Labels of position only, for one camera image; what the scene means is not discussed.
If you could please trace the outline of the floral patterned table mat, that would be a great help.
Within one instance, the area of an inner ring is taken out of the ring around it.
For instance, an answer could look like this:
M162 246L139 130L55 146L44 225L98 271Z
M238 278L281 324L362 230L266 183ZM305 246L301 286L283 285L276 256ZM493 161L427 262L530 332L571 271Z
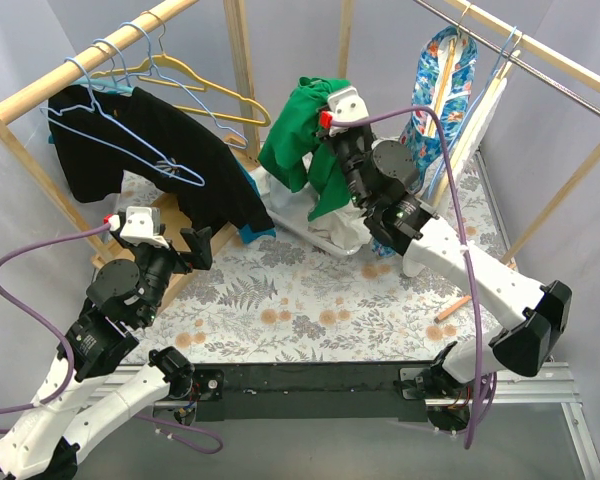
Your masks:
M195 363L430 359L475 334L460 297L442 276L408 277L399 256L369 246L336 257L285 229L251 243L233 235L136 332L127 362L168 346Z

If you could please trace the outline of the wooden clothes rack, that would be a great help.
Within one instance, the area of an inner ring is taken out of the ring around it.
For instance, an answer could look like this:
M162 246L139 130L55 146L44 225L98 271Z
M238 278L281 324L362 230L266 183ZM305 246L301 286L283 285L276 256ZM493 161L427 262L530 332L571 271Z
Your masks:
M600 1L487 1L484 8L600 75ZM406 118L417 57L444 22L411 1L359 1L348 75L394 136ZM600 142L600 118L514 69L482 144L506 231L517 240ZM573 290L568 330L600 328L600 162L517 256L536 278Z
M142 27L147 33L155 30L167 21L175 18L184 12L187 8L193 6L198 1L163 1L150 10L142 12L132 23ZM231 46L233 69L236 80L237 94L242 97L250 98L255 102L254 82L252 75L252 62L250 52L250 42L248 36L248 26L246 20L246 7L244 1L223 1L225 10L225 19L227 31ZM133 45L141 38L141 32L132 26L122 26L116 31L105 37L104 40L110 41L120 51ZM27 173L32 177L39 188L44 192L47 198L78 231L89 229L84 217L74 207L67 195L61 191L61 188L51 179L44 168L38 163L27 148L17 139L9 124L19 119L34 107L46 101L51 95L57 93L62 88L68 86L82 75L79 66L84 67L87 72L99 67L115 55L120 55L114 47L108 46L104 42L95 43L95 46L88 46L84 51L76 56L79 65L76 66L69 62L63 63L49 73L43 75L36 81L15 92L5 100L0 102L0 143L16 158L24 167ZM247 170L253 170L257 167L257 155L260 149L259 133L253 127L246 130L248 147L244 156L239 157L243 166ZM160 208L161 219L166 223L166 233L171 236L179 234L180 228L185 227L187 218L178 210L177 201L174 195L163 194L152 204L153 207ZM237 234L235 227L228 224L223 226L211 240L212 253L219 253L229 240ZM105 244L100 239L86 240L95 250L96 254L92 258L96 267L104 266L108 260L129 257L123 254L119 246L114 246L113 241ZM164 299L158 312L162 313L164 309L177 297L177 295L193 280L194 276L200 272L194 272L189 275L176 275L170 281L166 289Z

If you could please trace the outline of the teal t shirt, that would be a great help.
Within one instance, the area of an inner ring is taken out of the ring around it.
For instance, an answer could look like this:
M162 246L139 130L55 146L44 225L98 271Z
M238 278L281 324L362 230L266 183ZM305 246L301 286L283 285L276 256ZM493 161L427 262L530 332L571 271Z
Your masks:
M254 234L274 228L259 195L246 178L229 148L195 121L180 126L167 123L157 128L133 130L176 163L198 173L202 187L158 173L146 163L159 157L121 129L98 124L87 136L49 125L60 165L69 189L81 203L104 199L122 191L126 171L152 182L176 196L178 207L194 228L217 230L230 223Z

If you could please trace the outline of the wooden clothes rack left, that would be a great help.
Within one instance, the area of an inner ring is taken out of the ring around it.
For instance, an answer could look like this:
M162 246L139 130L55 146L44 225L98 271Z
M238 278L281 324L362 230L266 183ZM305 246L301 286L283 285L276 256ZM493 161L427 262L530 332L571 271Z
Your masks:
M175 18L184 12L187 8L193 6L198 1L163 1L150 10L142 12L132 23L142 27L147 33L155 30L167 21ZM223 1L225 10L225 19L227 31L231 46L233 69L236 80L237 94L242 97L250 98L255 102L254 82L252 75L252 62L250 52L250 42L248 36L248 26L246 20L246 7L244 1ZM104 40L110 41L120 51L133 45L141 38L141 32L132 26L122 26L116 31L105 37ZM51 179L44 168L38 163L27 148L17 139L9 124L19 119L34 107L46 101L51 95L57 93L62 88L68 86L82 75L79 66L84 67L87 72L99 67L115 55L120 55L114 47L108 46L104 42L95 43L95 46L88 46L84 51L76 56L79 65L76 66L69 62L63 63L49 73L43 75L36 81L15 92L5 100L0 102L0 143L16 158L24 167L27 173L32 177L39 188L44 192L47 198L78 231L89 229L84 217L74 207L67 195L61 191L61 188ZM253 127L246 130L248 147L244 156L239 157L243 166L247 170L253 170L257 167L257 155L260 149L259 133ZM160 208L161 219L166 223L166 233L171 236L179 234L180 228L185 227L187 218L178 210L177 201L174 195L163 194L152 204L153 207ZM235 227L228 224L223 226L211 240L212 253L219 253L229 240L237 234ZM96 267L104 266L108 260L129 257L123 254L119 246L114 246L113 241L105 244L100 239L86 240L95 250L96 254L92 258ZM189 275L176 275L170 281L166 289L164 299L158 312L162 313L164 309L177 297L177 295L193 280L194 276L200 272L194 272Z

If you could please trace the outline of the teal plastic hanger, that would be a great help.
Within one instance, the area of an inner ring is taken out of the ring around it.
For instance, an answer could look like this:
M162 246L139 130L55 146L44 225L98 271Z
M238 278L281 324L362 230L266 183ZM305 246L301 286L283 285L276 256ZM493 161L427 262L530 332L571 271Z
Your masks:
M99 90L101 92L114 92L117 94L131 95L133 93L133 87L124 85L122 83L115 83L108 80L89 80L86 77L82 77L73 82L73 85L81 85L89 88Z

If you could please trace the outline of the white t shirt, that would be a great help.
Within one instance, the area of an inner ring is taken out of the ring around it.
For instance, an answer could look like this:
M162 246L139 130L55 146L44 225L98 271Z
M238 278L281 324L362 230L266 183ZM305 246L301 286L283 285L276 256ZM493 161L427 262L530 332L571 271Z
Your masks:
M280 214L294 210L302 212L311 231L319 236L330 239L336 246L343 249L360 248L371 241L371 234L364 225L362 212L351 203L336 209L316 220L309 220L308 215L317 205L318 194L309 185L299 192L292 193L281 182L269 174L263 167L257 167L250 172L260 193L261 199L269 197L274 210Z

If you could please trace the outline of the white plastic laundry basket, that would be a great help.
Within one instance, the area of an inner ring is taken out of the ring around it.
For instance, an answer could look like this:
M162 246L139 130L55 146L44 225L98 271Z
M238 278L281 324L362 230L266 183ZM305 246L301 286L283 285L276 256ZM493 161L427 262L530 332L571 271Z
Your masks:
M294 210L291 210L290 213L284 211L282 214L280 214L274 210L268 196L263 197L262 201L269 216L272 218L277 227L288 230L302 240L310 243L312 246L317 247L324 252L338 258L355 255L360 250L360 246L351 249L340 248L336 246L330 239L321 237L317 233L311 231L309 228L309 223L302 212L296 214Z

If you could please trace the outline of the cream wooden hanger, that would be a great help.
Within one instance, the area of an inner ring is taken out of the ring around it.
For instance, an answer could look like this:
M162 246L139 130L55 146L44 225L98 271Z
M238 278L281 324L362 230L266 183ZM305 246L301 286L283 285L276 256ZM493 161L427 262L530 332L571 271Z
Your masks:
M513 62L507 61L499 68L483 98L478 102L475 113L469 119L468 125L464 128L453 150L450 160L456 187L459 186L461 174L486 134L489 123L493 119L498 103L507 86L508 77L513 66ZM446 211L451 203L450 186L446 177L437 183L433 193L428 195L428 199L429 203L438 211L443 213Z

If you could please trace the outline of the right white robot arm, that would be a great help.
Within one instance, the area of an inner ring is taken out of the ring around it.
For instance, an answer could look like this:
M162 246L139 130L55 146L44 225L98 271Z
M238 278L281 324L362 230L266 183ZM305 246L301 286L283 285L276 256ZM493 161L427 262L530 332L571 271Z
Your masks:
M479 305L499 328L473 341L452 342L402 386L419 397L455 397L475 379L501 370L534 377L567 325L571 289L543 284L480 248L461 243L456 229L408 190L417 170L405 145L377 141L369 126L334 128L323 139L334 153L354 206L371 236L403 259L427 267Z

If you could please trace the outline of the wooden clothes rack right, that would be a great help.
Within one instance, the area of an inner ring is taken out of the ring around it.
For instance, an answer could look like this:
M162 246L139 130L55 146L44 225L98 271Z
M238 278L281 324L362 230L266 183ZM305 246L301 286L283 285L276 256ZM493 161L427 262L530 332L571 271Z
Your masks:
M487 1L484 8L600 75L600 1ZM348 75L394 136L406 118L417 57L444 22L411 1L359 1ZM506 231L517 240L600 142L600 118L514 69L482 144ZM568 330L600 328L600 162L517 256L536 278L573 290Z

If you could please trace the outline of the black t shirt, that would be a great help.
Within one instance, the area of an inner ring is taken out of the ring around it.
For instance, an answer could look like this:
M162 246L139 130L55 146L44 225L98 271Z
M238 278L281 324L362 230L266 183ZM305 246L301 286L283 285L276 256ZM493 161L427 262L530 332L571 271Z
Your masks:
M151 93L129 96L71 85L48 100L49 129L73 197L92 203L122 191L130 172L173 194L196 229L227 223L245 241L274 223L229 147Z

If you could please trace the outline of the bright green t shirt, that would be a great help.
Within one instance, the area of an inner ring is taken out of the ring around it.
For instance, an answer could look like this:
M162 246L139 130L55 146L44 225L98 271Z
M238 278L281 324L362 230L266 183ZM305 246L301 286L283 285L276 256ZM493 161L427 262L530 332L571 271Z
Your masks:
M341 78L301 77L271 127L258 160L291 192L310 185L318 194L307 219L314 221L349 204L350 194L336 157L319 140L319 111L330 94L350 82Z

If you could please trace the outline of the blue floral garment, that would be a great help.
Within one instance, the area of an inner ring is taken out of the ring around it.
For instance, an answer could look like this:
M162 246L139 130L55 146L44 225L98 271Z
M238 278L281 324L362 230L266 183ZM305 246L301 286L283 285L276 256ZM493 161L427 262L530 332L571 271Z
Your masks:
M448 146L467 116L477 58L475 41L453 26L435 34L419 57L412 103L435 111ZM419 171L419 177L409 186L409 192L416 194L424 186L426 170L442 155L439 134L430 115L412 113L398 141L409 148Z

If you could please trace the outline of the white fleece garment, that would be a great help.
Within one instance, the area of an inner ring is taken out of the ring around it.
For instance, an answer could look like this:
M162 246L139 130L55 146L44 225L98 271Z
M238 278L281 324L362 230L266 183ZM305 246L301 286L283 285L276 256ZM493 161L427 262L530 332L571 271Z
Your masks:
M498 255L502 241L496 233L475 155L508 83L507 77L495 78L453 147L451 161L461 204L462 220L468 240Z

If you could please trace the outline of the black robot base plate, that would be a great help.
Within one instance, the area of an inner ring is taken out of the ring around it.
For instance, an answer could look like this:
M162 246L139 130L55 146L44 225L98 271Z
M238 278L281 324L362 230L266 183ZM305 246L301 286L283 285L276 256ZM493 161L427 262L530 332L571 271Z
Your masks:
M196 420L389 418L424 421L428 408L454 412L476 390L448 380L435 385L428 361L200 363L193 391L154 401L163 408L196 406Z

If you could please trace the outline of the metal hanging rod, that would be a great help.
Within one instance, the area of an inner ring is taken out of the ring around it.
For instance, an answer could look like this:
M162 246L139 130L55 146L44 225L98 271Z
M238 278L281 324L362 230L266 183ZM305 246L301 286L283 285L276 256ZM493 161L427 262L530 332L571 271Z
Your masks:
M493 41L488 40L483 35L480 35L475 30L466 27L463 21L458 18L455 20L450 14L444 13L440 8L435 7L428 1L415 0L414 3L429 13L433 14L437 18L443 20L447 24L459 29L462 33L467 34L473 38L476 42L487 47L495 53L499 53L501 48L496 45ZM584 67L578 62L568 58L567 56L557 52L553 48L545 45L544 43L536 40L529 34L523 31L513 31L513 26L496 17L495 15L487 12L483 8L477 6L475 3L469 1L447 1L447 4L455 8L461 13L461 17L464 18L468 15L471 19L476 20L479 24L487 27L491 31L503 36L505 39L510 34L513 34L512 39L515 42L514 50L521 50L530 53L532 56L544 61L550 66L558 69L569 77L575 79L577 82L585 85L589 89L600 94L600 75L593 72L592 70ZM551 76L545 74L538 68L532 66L528 62L521 59L519 56L514 56L512 53L504 54L505 58L516 65L518 68L523 70L525 73L531 75L537 80L541 81L545 85L558 91L560 94L575 102L579 106L583 107L590 113L594 114L600 119L600 107L596 106L591 101L587 100L582 95L576 93L572 89L568 88L563 83L558 82Z

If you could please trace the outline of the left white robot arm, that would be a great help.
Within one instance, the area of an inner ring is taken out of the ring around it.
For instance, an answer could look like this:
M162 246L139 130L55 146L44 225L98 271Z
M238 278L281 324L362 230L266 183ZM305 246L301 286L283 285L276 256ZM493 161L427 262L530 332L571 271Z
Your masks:
M137 346L132 332L153 324L171 277L212 265L212 230L184 228L177 251L158 227L130 237L112 228L130 259L106 263L86 290L78 319L62 335L50 370L20 417L0 437L7 479L71 479L90 450L155 400L188 397L194 367L173 347L153 350L123 386L91 407L85 401Z

